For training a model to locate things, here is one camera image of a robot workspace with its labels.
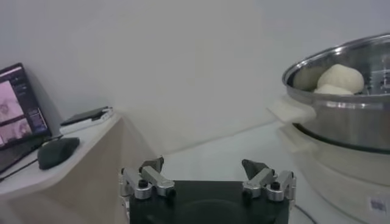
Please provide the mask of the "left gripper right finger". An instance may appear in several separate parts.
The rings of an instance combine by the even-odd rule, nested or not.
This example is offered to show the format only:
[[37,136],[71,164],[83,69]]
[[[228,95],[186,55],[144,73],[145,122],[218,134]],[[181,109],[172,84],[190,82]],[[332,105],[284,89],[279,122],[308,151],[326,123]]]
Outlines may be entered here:
[[248,159],[243,159],[241,165],[248,177],[242,183],[244,201],[259,198],[263,192],[269,201],[295,201],[296,176],[292,171],[284,170],[278,174],[265,163]]

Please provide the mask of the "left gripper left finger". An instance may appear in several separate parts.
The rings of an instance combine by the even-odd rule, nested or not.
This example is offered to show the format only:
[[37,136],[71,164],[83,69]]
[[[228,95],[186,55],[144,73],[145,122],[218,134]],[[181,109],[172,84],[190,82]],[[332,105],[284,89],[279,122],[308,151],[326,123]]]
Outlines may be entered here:
[[164,198],[176,196],[175,182],[160,174],[164,158],[145,161],[138,169],[124,167],[119,172],[119,195],[129,198],[133,195],[138,200],[152,197],[153,189]]

